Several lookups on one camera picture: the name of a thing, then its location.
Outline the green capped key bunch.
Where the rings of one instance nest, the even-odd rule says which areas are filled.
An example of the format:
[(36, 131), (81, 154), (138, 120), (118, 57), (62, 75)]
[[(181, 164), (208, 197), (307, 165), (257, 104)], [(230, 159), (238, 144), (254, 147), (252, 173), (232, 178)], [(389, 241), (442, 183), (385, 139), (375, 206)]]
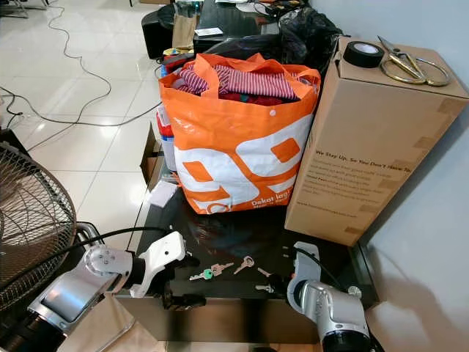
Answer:
[(232, 265), (234, 265), (234, 263), (211, 265), (210, 268), (206, 268), (201, 273), (191, 276), (190, 281), (195, 281), (195, 279), (213, 279), (214, 277), (221, 275), (226, 268), (232, 267)]

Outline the large silver key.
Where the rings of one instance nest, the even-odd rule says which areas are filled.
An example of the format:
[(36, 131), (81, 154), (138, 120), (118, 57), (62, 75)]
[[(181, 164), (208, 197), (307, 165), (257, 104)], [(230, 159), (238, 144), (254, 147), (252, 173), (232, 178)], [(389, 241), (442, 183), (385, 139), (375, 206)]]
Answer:
[(252, 258), (251, 256), (245, 256), (242, 259), (242, 262), (239, 265), (239, 267), (237, 269), (235, 269), (235, 271), (232, 272), (232, 274), (238, 275), (239, 272), (244, 271), (244, 269), (246, 269), (246, 268), (254, 267), (254, 265), (255, 265), (254, 258)]

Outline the black glass coffee table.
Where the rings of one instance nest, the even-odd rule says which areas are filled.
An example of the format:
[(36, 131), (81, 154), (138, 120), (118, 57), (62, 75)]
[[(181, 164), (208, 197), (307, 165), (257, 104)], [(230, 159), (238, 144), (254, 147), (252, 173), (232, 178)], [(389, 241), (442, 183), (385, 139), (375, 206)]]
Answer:
[[(201, 215), (191, 208), (183, 191), (177, 190), (166, 207), (148, 205), (137, 251), (144, 251), (161, 238), (164, 230), (178, 231), (185, 239), (188, 254), (200, 260), (200, 267), (175, 268), (170, 276), (158, 281), (155, 296), (132, 298), (128, 293), (119, 293), (115, 298), (158, 341), (319, 342), (314, 322), (291, 308), (287, 298), (255, 289), (255, 285), (267, 285), (265, 276), (256, 268), (271, 274), (292, 273), (295, 242), (308, 242), (319, 249), (325, 284), (361, 289), (365, 308), (374, 306), (379, 296), (361, 246), (349, 247), (291, 232), (284, 228), (285, 217), (284, 207)], [(254, 267), (232, 274), (245, 256), (254, 258)], [(190, 281), (191, 276), (211, 265), (227, 263), (234, 265), (213, 279)], [(164, 309), (161, 292), (168, 279), (175, 294), (203, 295), (207, 305)]]

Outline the white card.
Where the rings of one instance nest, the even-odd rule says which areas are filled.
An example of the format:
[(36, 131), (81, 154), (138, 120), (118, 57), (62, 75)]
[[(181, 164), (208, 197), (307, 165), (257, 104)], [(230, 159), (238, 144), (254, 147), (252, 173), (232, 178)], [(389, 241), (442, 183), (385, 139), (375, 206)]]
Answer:
[(166, 180), (160, 180), (154, 185), (149, 194), (149, 202), (155, 207), (164, 208), (168, 201), (174, 197), (179, 186)]

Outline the small open cardboard box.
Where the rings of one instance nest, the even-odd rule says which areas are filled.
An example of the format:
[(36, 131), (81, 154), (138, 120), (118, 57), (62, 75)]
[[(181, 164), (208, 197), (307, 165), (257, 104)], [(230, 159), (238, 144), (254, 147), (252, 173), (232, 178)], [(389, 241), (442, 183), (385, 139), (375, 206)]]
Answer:
[(140, 168), (143, 172), (144, 184), (147, 186), (147, 190), (151, 191), (160, 181), (162, 165), (164, 164), (164, 151), (162, 151), (160, 134), (154, 132), (152, 123), (145, 130), (147, 138), (144, 143)]

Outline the orange white shopping bag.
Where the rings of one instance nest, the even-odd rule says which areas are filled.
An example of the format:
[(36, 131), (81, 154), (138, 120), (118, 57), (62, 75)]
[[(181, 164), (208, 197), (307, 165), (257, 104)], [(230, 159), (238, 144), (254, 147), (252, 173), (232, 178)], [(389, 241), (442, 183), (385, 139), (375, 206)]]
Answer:
[[(214, 66), (282, 73), (298, 100), (271, 106), (222, 100)], [(181, 68), (192, 68), (208, 85), (195, 96), (171, 87), (178, 70), (160, 78), (175, 173), (188, 204), (204, 215), (287, 205), (314, 121), (321, 73), (260, 54), (247, 60), (198, 54)]]

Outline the metal grille floor fan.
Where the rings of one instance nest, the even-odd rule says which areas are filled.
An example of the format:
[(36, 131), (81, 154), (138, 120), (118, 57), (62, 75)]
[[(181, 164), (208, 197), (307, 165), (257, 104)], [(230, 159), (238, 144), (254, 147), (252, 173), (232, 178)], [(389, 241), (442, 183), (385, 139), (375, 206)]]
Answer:
[(10, 143), (0, 145), (0, 308), (29, 301), (61, 267), (53, 258), (75, 240), (66, 188)]

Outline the tall brown cardboard box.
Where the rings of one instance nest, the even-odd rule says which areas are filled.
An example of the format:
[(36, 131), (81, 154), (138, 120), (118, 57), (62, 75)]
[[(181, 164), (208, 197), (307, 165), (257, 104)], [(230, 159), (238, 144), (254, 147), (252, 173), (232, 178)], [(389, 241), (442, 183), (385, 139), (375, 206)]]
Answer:
[[(436, 51), (396, 45), (445, 68), (452, 77), (445, 87), (406, 84), (380, 67), (352, 66), (343, 60), (350, 41), (384, 49), (380, 41), (339, 38), (284, 224), (286, 230), (348, 246), (365, 234), (469, 106), (469, 91)], [(386, 59), (385, 50), (382, 62)]]

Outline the red striped cloth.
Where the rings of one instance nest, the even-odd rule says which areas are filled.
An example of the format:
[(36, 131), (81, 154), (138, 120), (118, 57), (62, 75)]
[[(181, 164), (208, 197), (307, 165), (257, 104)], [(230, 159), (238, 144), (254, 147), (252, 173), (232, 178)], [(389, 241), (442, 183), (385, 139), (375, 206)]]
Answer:
[[(218, 97), (239, 103), (252, 103), (274, 106), (294, 103), (298, 96), (282, 73), (242, 73), (225, 66), (214, 66), (213, 70), (220, 80)], [(201, 96), (207, 90), (207, 81), (198, 77), (192, 68), (177, 71), (177, 80), (171, 85), (174, 89)]]

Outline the red black pouch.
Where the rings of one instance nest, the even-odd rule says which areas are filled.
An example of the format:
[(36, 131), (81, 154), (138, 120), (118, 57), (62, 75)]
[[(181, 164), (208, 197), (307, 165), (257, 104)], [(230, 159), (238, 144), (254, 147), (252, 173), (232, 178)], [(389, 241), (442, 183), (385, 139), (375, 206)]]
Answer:
[(161, 61), (162, 75), (168, 75), (169, 73), (174, 73), (175, 70), (184, 66), (188, 62), (194, 60), (195, 53), (194, 51), (187, 51), (187, 53), (175, 54), (174, 56), (164, 56)]

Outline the black plastic garbage bag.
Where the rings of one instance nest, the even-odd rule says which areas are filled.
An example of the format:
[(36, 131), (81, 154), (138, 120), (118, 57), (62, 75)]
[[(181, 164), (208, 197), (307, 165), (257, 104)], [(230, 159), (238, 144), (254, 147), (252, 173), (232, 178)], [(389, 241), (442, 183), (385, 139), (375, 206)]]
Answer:
[(343, 35), (333, 21), (312, 7), (301, 7), (279, 17), (278, 25), (279, 62), (316, 68), (321, 73), (328, 70)]
[(251, 34), (245, 37), (226, 38), (204, 51), (204, 54), (241, 60), (261, 54), (265, 59), (279, 59), (281, 38), (279, 34)]

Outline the brown paper bag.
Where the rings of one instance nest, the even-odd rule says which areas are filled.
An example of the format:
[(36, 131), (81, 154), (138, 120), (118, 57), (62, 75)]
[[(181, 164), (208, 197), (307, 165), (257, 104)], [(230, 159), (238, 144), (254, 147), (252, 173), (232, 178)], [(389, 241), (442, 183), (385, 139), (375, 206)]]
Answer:
[(200, 16), (174, 15), (173, 44), (174, 49), (194, 50), (195, 30), (198, 26)]

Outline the black leather ottoman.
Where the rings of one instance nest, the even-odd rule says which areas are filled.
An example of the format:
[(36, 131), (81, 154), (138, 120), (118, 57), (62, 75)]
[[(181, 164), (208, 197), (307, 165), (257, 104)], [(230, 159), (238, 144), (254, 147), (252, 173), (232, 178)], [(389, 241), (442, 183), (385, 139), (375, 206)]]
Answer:
[(173, 47), (174, 15), (177, 13), (173, 4), (164, 4), (160, 9), (151, 11), (141, 19), (141, 30), (147, 56), (158, 60), (164, 51)]

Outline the black tape roll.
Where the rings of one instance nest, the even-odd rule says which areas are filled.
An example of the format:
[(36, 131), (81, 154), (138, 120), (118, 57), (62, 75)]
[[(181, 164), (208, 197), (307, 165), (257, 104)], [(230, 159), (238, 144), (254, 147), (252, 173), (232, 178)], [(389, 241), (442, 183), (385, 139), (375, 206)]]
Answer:
[(362, 68), (379, 67), (384, 56), (384, 49), (364, 41), (350, 41), (343, 51), (343, 60), (345, 62)]

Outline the black background table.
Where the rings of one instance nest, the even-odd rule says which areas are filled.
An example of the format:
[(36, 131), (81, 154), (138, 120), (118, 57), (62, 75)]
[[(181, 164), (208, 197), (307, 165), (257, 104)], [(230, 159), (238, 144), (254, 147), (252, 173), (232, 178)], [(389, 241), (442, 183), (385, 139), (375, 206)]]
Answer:
[(194, 50), (206, 51), (226, 38), (278, 34), (283, 14), (307, 7), (309, 0), (202, 0), (198, 28), (218, 27), (223, 34), (194, 37)]

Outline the golden scissors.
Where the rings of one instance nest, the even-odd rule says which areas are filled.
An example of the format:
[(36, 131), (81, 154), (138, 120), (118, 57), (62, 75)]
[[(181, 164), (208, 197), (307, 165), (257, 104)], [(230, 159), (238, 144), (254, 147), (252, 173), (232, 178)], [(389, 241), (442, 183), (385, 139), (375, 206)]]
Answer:
[[(430, 87), (445, 87), (452, 82), (452, 77), (448, 71), (436, 62), (426, 60), (425, 58), (411, 56), (411, 54), (399, 49), (395, 44), (390, 43), (390, 41), (386, 40), (384, 37), (378, 36), (378, 40), (386, 50), (386, 53), (388, 53), (388, 59), (380, 64), (380, 70), (382, 70), (382, 73), (387, 77), (396, 81), (401, 81), (401, 83), (429, 85)], [(438, 70), (439, 73), (443, 75), (442, 78), (433, 78), (432, 75), (429, 75), (425, 70), (423, 70), (421, 63), (423, 63), (424, 66), (430, 66)], [(408, 74), (409, 78), (389, 73), (388, 65), (398, 67), (403, 73)]]

